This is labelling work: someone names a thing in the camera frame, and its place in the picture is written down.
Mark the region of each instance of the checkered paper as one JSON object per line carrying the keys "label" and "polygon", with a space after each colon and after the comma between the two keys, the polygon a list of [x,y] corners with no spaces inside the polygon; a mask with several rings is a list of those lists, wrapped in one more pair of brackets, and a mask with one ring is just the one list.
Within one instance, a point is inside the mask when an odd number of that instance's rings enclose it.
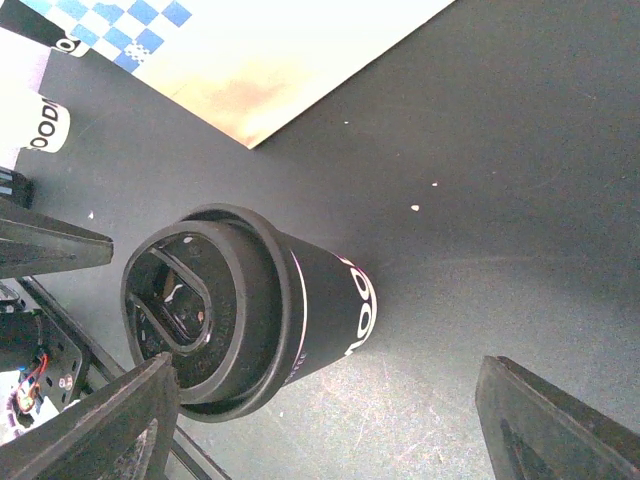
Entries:
{"label": "checkered paper", "polygon": [[197,0],[22,0],[130,73],[187,22]]}

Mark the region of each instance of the scratch on surface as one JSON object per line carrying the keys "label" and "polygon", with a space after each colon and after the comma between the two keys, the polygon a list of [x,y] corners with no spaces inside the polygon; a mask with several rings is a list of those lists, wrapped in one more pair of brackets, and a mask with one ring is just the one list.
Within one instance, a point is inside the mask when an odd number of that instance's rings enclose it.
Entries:
{"label": "scratch on surface", "polygon": [[433,433],[434,433],[434,430],[430,430],[429,432],[427,432],[427,433],[425,434],[425,436],[424,436],[424,437],[422,437],[422,438],[420,439],[420,441],[419,441],[419,442],[416,442],[416,443],[414,443],[413,445],[410,445],[409,447],[407,447],[407,448],[405,449],[405,451],[404,451],[404,452],[402,452],[402,454],[400,454],[399,456],[397,456],[397,457],[396,457],[396,461],[397,461],[397,462],[401,462],[401,461],[404,459],[404,457],[406,457],[406,456],[407,456],[407,455],[409,455],[411,452],[413,452],[416,448],[418,448],[420,445],[422,445],[422,444],[425,442],[425,440],[427,439],[427,437],[429,437],[430,435],[433,435]]}
{"label": "scratch on surface", "polygon": [[571,88],[571,90],[573,90],[574,92],[579,93],[583,97],[590,98],[591,100],[597,100],[597,98],[594,95],[589,95],[588,93],[581,92],[580,90],[574,87],[569,87],[569,88]]}
{"label": "scratch on surface", "polygon": [[364,412],[362,423],[360,424],[360,433],[358,435],[358,440],[356,441],[356,444],[353,447],[354,450],[356,450],[358,448],[358,445],[360,445],[360,442],[362,441],[362,435],[364,434],[364,424],[367,423],[367,420],[369,419],[369,415],[368,415],[369,414],[369,410],[370,410],[370,408],[368,408]]}
{"label": "scratch on surface", "polygon": [[387,372],[387,362],[384,357],[382,358],[382,368],[384,369],[384,378],[387,381],[387,387],[389,387],[389,373]]}

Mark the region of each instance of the black surface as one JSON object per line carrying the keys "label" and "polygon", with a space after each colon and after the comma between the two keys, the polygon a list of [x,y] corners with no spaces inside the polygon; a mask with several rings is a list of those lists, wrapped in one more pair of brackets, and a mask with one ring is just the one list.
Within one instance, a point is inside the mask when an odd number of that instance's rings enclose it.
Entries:
{"label": "black surface", "polygon": [[54,52],[42,92],[71,111],[70,139],[18,169],[36,210],[116,248],[43,283],[131,366],[125,261],[203,203],[371,274],[357,355],[246,419],[181,420],[237,479],[491,478],[484,355],[639,431],[639,27],[622,0],[458,1],[255,151],[96,55]]}
{"label": "black surface", "polygon": [[640,479],[640,437],[506,357],[485,357],[476,406],[497,480]]}

